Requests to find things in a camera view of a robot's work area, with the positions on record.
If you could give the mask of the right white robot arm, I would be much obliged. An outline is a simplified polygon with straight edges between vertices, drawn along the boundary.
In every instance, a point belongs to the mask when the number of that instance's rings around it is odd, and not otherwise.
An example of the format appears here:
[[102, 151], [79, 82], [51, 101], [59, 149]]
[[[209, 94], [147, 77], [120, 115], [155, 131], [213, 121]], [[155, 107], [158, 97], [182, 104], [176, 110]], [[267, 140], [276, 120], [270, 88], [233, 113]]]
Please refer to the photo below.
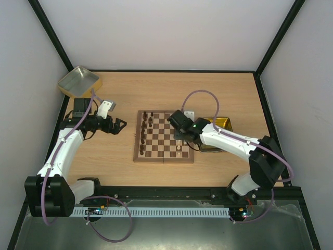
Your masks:
[[193, 163], [194, 144], [212, 146], [246, 161], [249, 172], [236, 175], [227, 187], [227, 199], [233, 204], [258, 188], [271, 190], [285, 167], [285, 159], [271, 137], [242, 136], [180, 110], [138, 111], [136, 136], [134, 161]]

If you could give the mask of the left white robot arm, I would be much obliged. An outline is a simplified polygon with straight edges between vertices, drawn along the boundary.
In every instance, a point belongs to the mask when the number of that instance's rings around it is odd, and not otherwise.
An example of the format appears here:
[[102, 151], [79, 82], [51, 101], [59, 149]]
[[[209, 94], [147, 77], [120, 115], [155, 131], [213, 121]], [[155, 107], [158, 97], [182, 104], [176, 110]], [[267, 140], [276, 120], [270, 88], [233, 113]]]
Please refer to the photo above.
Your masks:
[[88, 132], [100, 130], [117, 135], [127, 123], [119, 118], [88, 115], [85, 118], [66, 115], [60, 123], [56, 145], [45, 165], [35, 176], [27, 177], [24, 188], [33, 217], [69, 217], [76, 204], [100, 193], [98, 178], [80, 178], [68, 183], [72, 161]]

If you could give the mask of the wooden chess board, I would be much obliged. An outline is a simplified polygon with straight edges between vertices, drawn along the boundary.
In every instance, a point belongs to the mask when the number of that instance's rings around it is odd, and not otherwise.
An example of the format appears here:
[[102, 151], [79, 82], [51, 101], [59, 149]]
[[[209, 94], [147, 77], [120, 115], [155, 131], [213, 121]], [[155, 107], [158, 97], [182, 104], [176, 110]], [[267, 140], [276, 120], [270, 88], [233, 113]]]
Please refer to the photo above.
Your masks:
[[174, 128], [167, 122], [172, 110], [139, 110], [134, 143], [135, 163], [194, 163], [194, 150], [174, 138]]

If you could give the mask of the gold green tin box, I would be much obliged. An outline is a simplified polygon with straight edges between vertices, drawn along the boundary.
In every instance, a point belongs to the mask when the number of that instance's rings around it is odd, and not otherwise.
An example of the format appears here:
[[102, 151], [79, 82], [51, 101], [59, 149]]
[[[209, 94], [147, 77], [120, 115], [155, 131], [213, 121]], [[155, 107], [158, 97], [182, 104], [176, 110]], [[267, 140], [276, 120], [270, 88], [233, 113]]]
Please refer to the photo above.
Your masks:
[[[231, 131], [231, 132], [233, 131], [231, 121], [228, 117], [217, 117], [216, 125], [218, 127], [226, 129], [228, 131]], [[221, 152], [225, 152], [224, 150], [222, 150], [220, 148], [217, 148], [217, 147], [211, 146], [211, 145], [206, 145], [206, 144], [201, 144], [199, 146], [199, 151], [201, 153], [221, 153]]]

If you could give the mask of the empty silver tin lid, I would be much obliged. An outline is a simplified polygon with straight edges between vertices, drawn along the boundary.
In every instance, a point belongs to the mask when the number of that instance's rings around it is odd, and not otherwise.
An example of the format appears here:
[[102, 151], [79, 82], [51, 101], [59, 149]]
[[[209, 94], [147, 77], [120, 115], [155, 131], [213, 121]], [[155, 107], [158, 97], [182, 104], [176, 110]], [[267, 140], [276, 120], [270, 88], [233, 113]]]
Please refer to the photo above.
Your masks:
[[89, 98], [91, 89], [97, 92], [102, 85], [100, 76], [82, 66], [75, 67], [57, 83], [61, 92], [69, 98]]

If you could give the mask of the black aluminium frame rail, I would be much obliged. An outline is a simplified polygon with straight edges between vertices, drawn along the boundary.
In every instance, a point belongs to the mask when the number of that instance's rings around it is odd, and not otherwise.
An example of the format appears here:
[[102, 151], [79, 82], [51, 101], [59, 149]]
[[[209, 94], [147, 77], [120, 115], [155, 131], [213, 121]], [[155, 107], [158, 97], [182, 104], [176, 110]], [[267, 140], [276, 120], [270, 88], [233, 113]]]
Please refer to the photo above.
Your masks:
[[233, 194], [228, 187], [129, 187], [129, 186], [101, 186], [97, 185], [93, 191], [87, 188], [74, 190], [74, 187], [66, 183], [53, 183], [46, 188], [45, 205], [53, 215], [66, 217], [68, 211], [85, 199], [91, 198], [92, 204], [97, 205], [97, 199], [131, 200], [200, 200], [212, 205], [225, 207], [241, 207], [249, 203], [257, 204], [258, 200], [298, 200], [304, 202], [300, 187], [287, 186], [275, 187], [272, 191], [258, 189], [250, 191], [245, 196]]

